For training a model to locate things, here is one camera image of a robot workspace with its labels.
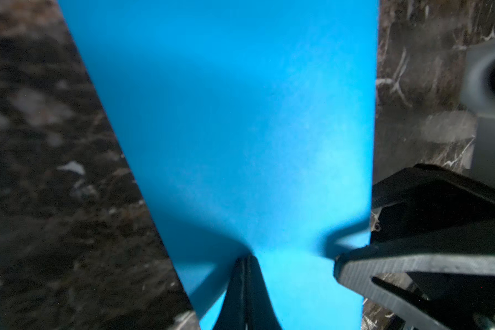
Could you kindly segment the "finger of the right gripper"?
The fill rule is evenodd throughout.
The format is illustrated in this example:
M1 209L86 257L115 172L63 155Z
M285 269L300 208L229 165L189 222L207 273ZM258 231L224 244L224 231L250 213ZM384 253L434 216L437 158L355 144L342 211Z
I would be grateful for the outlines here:
M381 229L335 260L337 282L416 329L495 329L495 188L418 164L372 206Z

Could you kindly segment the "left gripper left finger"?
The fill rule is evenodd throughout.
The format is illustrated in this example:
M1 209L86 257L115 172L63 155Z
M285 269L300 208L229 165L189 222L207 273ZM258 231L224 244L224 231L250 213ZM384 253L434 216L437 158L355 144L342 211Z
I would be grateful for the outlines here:
M214 330L243 330L246 328L245 268L245 258L236 260L219 317L213 327Z

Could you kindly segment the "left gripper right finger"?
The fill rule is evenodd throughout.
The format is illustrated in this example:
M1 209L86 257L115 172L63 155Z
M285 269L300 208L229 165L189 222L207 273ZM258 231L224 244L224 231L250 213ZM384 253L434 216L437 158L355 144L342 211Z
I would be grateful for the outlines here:
M246 258L245 320L247 329L281 330L255 256Z

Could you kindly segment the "cyan paper sheet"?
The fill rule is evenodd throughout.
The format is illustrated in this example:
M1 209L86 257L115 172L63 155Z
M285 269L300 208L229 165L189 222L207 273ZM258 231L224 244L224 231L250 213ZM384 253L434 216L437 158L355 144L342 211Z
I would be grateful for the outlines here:
M203 329L257 257L283 329L359 329L377 1L61 1Z

